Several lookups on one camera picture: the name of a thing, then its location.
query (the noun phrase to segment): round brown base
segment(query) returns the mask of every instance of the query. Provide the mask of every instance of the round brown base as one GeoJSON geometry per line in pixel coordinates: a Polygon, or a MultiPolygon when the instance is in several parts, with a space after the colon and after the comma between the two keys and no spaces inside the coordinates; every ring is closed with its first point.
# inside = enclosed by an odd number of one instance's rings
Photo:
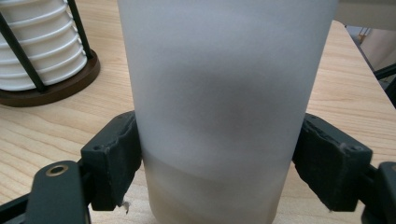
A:
{"type": "Polygon", "coordinates": [[[47,105],[67,98],[89,86],[99,75],[100,63],[92,50],[93,58],[87,61],[84,68],[65,81],[50,85],[44,92],[36,89],[29,91],[0,90],[0,104],[15,107],[47,105]]]}

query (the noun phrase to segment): frosted container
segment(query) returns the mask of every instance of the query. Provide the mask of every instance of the frosted container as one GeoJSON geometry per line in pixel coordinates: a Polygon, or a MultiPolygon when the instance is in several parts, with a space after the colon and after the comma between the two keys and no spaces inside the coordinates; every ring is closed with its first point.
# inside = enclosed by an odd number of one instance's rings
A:
{"type": "Polygon", "coordinates": [[[336,0],[119,0],[154,216],[271,223],[336,0]]]}

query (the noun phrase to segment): wooden table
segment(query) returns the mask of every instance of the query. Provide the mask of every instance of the wooden table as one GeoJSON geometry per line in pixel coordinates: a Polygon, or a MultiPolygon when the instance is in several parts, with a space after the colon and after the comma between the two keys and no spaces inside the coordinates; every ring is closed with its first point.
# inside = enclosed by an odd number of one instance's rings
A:
{"type": "MultiPolygon", "coordinates": [[[[78,8],[101,73],[84,91],[51,105],[0,105],[0,203],[29,192],[41,167],[77,161],[82,146],[105,124],[134,109],[117,2],[81,0],[78,8]]],[[[307,112],[371,148],[373,165],[396,161],[395,109],[339,22],[332,24],[307,112]]],[[[128,215],[122,208],[92,212],[93,223],[157,223],[149,209],[143,167],[125,199],[131,203],[128,215]]],[[[275,223],[360,223],[362,208],[329,212],[291,165],[275,223]]]]}

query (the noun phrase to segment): dark wooden base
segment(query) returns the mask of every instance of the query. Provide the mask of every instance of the dark wooden base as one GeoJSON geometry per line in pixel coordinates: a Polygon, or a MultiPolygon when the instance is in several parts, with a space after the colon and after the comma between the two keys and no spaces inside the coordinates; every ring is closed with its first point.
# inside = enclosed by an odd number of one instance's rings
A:
{"type": "Polygon", "coordinates": [[[99,75],[100,63],[92,50],[93,58],[74,76],[65,81],[48,86],[44,92],[0,90],[0,104],[14,107],[47,105],[67,98],[89,86],[99,75]]]}

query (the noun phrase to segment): light wood surface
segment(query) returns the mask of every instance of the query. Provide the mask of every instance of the light wood surface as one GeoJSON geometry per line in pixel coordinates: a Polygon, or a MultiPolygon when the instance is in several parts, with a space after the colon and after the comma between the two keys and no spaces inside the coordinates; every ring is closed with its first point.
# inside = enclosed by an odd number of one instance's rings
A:
{"type": "MultiPolygon", "coordinates": [[[[79,150],[113,117],[134,109],[117,2],[80,0],[78,8],[101,73],[84,91],[51,105],[0,105],[0,203],[29,192],[41,167],[77,161],[79,150]]],[[[373,165],[396,161],[395,109],[339,22],[332,24],[307,112],[371,148],[373,165]]],[[[92,221],[157,223],[148,199],[142,167],[125,196],[130,212],[92,212],[92,221]]],[[[360,223],[362,208],[330,212],[291,165],[275,223],[360,223]]]]}

